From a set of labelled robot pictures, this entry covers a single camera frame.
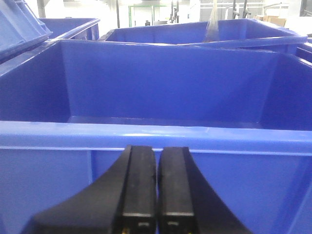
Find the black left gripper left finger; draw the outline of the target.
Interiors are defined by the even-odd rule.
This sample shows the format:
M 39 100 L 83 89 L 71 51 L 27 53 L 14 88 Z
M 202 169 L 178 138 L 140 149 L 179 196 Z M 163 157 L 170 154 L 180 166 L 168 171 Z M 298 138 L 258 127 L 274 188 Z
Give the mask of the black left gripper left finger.
M 128 145 L 91 185 L 33 215 L 23 234 L 154 234 L 156 159 L 150 146 Z

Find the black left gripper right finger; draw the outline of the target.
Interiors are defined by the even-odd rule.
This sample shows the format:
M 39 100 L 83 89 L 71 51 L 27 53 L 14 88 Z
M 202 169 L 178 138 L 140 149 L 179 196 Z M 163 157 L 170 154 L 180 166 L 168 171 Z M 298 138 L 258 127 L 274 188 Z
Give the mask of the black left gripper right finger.
M 187 147 L 163 148 L 158 165 L 161 234 L 249 234 L 198 169 Z

